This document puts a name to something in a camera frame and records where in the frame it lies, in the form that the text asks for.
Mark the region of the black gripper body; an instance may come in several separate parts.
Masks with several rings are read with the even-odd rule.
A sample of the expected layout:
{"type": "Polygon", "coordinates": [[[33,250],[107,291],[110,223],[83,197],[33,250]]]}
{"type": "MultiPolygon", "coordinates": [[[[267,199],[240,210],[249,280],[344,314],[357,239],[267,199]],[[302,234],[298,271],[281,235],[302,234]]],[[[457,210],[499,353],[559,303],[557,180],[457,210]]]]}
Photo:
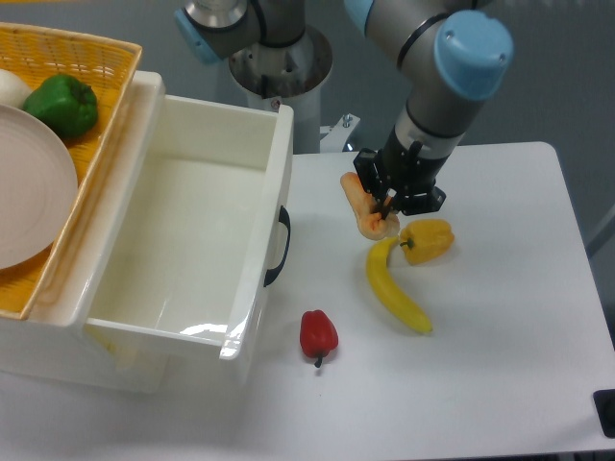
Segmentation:
{"type": "Polygon", "coordinates": [[[385,191],[404,215],[438,211],[445,193],[436,175],[445,163],[442,133],[417,126],[394,127],[378,151],[364,148],[354,167],[365,192],[378,197],[385,191]]]}

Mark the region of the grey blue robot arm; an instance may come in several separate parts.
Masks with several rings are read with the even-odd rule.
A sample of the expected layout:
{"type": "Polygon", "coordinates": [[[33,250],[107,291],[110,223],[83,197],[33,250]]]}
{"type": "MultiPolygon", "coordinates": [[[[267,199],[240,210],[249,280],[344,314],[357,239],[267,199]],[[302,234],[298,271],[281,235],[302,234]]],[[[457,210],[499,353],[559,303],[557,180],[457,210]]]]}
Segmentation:
{"type": "MultiPolygon", "coordinates": [[[[385,144],[356,156],[360,185],[381,215],[435,212],[446,198],[437,173],[500,87],[512,38],[474,1],[348,1],[345,10],[411,84],[385,144]]],[[[251,107],[293,107],[306,148],[317,145],[332,48],[303,2],[188,1],[175,21],[200,62],[228,64],[251,107]]]]}

